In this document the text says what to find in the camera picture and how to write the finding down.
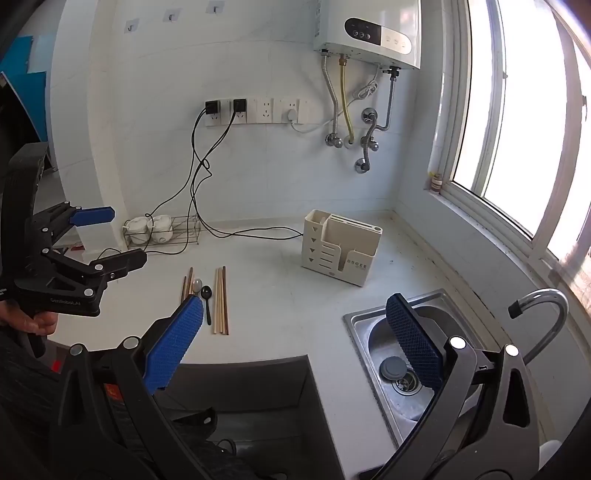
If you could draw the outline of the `person left hand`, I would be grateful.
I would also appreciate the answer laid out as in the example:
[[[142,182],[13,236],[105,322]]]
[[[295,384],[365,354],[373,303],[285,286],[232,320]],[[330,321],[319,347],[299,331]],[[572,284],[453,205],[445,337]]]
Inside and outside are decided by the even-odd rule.
[[[24,333],[40,336],[52,335],[57,328],[58,315],[52,312],[42,312],[29,317],[17,305],[6,301],[0,302],[1,324]]]

